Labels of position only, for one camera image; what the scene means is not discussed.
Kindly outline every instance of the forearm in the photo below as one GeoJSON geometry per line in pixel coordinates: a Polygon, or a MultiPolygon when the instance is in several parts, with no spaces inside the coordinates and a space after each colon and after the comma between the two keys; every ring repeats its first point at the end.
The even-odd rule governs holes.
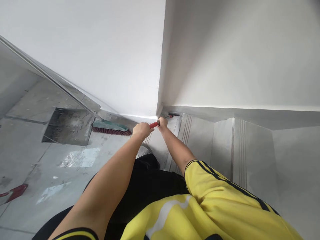
{"type": "Polygon", "coordinates": [[[179,138],[177,138],[169,128],[163,128],[159,129],[162,137],[168,147],[168,150],[181,170],[182,175],[184,176],[184,170],[187,166],[187,164],[195,159],[195,156],[191,152],[191,150],[183,143],[180,141],[179,138]]]}
{"type": "Polygon", "coordinates": [[[92,179],[49,239],[69,229],[84,226],[94,230],[99,239],[104,238],[110,217],[129,185],[133,164],[143,140],[141,136],[131,136],[92,179]]]}
{"type": "Polygon", "coordinates": [[[132,135],[128,142],[101,168],[78,203],[92,208],[106,207],[111,217],[130,181],[133,164],[143,138],[132,135]]]}

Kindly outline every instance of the yellow sleeve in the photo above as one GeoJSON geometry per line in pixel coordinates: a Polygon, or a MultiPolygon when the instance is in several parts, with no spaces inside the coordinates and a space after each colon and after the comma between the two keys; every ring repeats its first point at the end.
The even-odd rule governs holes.
{"type": "Polygon", "coordinates": [[[64,233],[59,234],[53,240],[68,240],[68,239],[78,239],[78,240],[98,240],[97,234],[90,228],[74,228],[70,229],[64,233]]]}
{"type": "Polygon", "coordinates": [[[185,179],[190,194],[197,199],[199,204],[205,198],[222,198],[251,205],[279,215],[271,206],[231,182],[205,162],[199,160],[191,161],[186,167],[185,179]]]}
{"type": "Polygon", "coordinates": [[[231,182],[205,162],[193,160],[185,170],[190,194],[202,210],[222,229],[239,239],[299,239],[291,227],[271,206],[231,182]]]}

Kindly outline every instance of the shoe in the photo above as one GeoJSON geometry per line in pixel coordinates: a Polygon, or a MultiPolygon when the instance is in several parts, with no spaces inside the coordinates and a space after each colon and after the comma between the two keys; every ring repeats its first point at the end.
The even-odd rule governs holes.
{"type": "Polygon", "coordinates": [[[142,157],[144,155],[152,153],[151,148],[148,147],[146,144],[142,144],[138,150],[136,158],[142,157]]]}

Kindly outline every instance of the person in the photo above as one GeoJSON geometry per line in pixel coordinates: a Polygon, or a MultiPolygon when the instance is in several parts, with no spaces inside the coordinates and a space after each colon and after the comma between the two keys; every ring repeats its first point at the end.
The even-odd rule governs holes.
{"type": "Polygon", "coordinates": [[[159,121],[183,176],[160,170],[148,150],[135,159],[153,131],[137,124],[78,202],[34,239],[302,239],[270,205],[197,160],[166,119],[159,121]]]}

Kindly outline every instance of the concrete floor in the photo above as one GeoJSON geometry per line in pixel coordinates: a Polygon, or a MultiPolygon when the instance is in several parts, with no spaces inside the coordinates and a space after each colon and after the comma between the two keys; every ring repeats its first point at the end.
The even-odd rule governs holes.
{"type": "MultiPolygon", "coordinates": [[[[72,91],[93,109],[99,109],[82,93],[72,91]]],[[[8,115],[48,121],[55,107],[79,108],[53,84],[41,81],[8,115]]],[[[179,130],[178,119],[169,121],[172,131],[179,130]]],[[[8,240],[31,239],[46,221],[73,205],[88,181],[130,138],[92,132],[87,146],[62,145],[42,143],[46,126],[41,124],[1,119],[0,125],[0,193],[22,183],[29,185],[22,196],[0,206],[0,236],[8,240]]],[[[164,169],[168,149],[159,130],[145,143],[164,169]]]]}

